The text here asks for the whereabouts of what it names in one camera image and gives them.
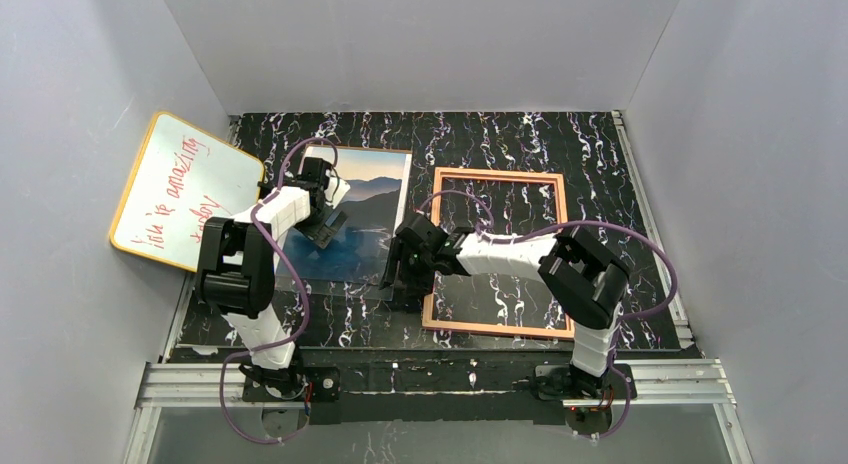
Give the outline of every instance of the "landscape painting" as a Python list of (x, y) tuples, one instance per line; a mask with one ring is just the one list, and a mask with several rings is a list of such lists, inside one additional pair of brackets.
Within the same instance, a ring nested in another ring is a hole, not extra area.
[[(306, 155), (333, 162), (329, 147), (311, 146)], [(288, 232), (283, 250), (302, 278), (379, 282), (392, 236), (403, 219), (411, 164), (409, 152), (339, 147), (336, 170), (350, 191), (336, 213), (347, 214), (347, 221), (326, 249), (294, 229)], [(279, 266), (277, 275), (286, 276), (288, 271)]]

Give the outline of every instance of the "marble tabletop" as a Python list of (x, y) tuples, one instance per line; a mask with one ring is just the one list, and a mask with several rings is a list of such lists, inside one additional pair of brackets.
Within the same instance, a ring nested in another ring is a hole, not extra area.
[[(235, 145), (265, 163), (267, 181), (286, 150), (320, 136), (352, 147), (412, 151), (406, 211), (433, 189), (436, 167), (532, 171), (562, 174), (569, 220), (595, 219), (645, 233), (636, 192), (611, 113), (278, 113), (246, 114), (236, 124)], [(471, 181), (445, 182), (445, 188), (471, 189), (491, 205), (496, 232), (526, 233), (554, 222), (549, 189), (539, 185)], [(446, 229), (466, 226), (482, 214), (461, 197), (441, 204)], [(625, 312), (648, 308), (665, 296), (650, 250), (640, 243), (593, 232), (633, 269)], [(514, 336), (485, 336), (425, 330), (420, 313), (392, 311), (380, 295), (361, 284), (339, 283), (332, 295), (325, 283), (308, 283), (311, 314), (302, 346), (412, 349), (568, 348), (568, 343)], [(562, 327), (559, 306), (539, 283), (504, 276), (455, 276), (437, 281), (434, 317), (489, 324)], [(280, 319), (299, 323), (301, 303), (294, 293), (277, 291)], [(178, 347), (242, 347), (226, 321), (191, 298)], [(679, 349), (668, 311), (648, 320), (625, 322), (619, 347)]]

